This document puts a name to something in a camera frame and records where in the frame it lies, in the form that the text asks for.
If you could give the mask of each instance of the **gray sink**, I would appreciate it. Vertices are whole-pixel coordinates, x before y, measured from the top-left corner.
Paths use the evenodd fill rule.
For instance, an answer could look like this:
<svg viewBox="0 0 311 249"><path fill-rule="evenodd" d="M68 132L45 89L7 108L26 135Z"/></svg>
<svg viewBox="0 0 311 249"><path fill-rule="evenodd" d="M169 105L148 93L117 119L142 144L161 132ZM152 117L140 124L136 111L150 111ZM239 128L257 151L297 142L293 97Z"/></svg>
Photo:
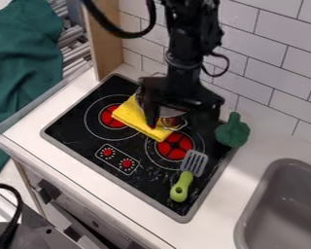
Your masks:
<svg viewBox="0 0 311 249"><path fill-rule="evenodd" d="M311 166L273 162L241 215L234 240L239 249L311 249Z"/></svg>

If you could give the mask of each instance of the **spatula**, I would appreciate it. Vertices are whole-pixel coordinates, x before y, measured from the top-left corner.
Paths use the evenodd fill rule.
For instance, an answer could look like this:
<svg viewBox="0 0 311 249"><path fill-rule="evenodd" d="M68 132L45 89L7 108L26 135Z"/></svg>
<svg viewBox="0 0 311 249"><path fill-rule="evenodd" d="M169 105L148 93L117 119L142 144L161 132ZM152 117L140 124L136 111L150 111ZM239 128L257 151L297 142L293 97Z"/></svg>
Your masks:
<svg viewBox="0 0 311 249"><path fill-rule="evenodd" d="M180 165L183 171L179 181L171 188L170 197L176 202L183 202L188 197L189 186L195 177L200 177L205 169L209 157L203 153L189 150Z"/></svg>

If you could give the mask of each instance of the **black stovetop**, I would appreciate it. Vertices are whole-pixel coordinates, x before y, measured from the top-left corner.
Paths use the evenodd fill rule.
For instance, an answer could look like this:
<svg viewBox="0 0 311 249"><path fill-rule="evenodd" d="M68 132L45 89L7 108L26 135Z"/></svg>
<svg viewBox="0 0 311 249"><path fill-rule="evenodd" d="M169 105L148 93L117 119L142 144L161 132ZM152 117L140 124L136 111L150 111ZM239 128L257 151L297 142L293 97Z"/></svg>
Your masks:
<svg viewBox="0 0 311 249"><path fill-rule="evenodd" d="M137 88L125 78L112 76L50 124L44 138L85 165L93 165L91 168L97 172L104 172L97 167L109 172L115 176L110 177L112 181L123 188L132 187L125 189L160 211L185 217L230 150L216 142L214 130L221 123L210 120L190 124L157 143L111 117L113 110ZM169 192L179 178L181 160L189 149L207 154L209 161L203 175L194 178L188 199L177 203L170 199Z"/></svg>

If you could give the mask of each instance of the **yellow cloth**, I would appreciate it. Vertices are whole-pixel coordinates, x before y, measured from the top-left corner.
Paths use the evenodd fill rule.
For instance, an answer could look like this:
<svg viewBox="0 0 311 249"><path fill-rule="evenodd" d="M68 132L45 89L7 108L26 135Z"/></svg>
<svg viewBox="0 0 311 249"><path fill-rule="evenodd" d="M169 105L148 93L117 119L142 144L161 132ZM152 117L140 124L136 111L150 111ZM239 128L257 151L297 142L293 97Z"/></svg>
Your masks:
<svg viewBox="0 0 311 249"><path fill-rule="evenodd" d="M162 128L157 125L154 129L150 128L144 116L143 111L136 102L136 96L133 94L118 109L116 109L112 117L139 132L150 136L157 142L164 141L173 131Z"/></svg>

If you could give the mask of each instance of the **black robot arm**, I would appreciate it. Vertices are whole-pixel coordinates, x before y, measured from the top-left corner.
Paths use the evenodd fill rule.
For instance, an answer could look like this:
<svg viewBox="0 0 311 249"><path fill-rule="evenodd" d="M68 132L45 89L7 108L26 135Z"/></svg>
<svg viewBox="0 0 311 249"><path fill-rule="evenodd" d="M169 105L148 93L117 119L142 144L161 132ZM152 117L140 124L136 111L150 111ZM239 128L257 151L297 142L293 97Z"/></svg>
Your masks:
<svg viewBox="0 0 311 249"><path fill-rule="evenodd" d="M126 32L112 24L99 11L92 0L82 0L89 12L109 32L123 39L144 36L156 24L154 0L146 0L150 14L149 26L141 32ZM211 77L222 76L229 67L226 56L214 52L222 43L223 31L220 28L218 11L220 0L162 0L165 8L167 29L170 36L166 53L168 71L166 77L141 78L138 96L147 123L154 126L161 107L182 111L204 109L213 118L219 118L224 99L205 89L199 80L203 70ZM203 57L212 55L227 62L226 69L217 75L208 72L203 66Z"/></svg>

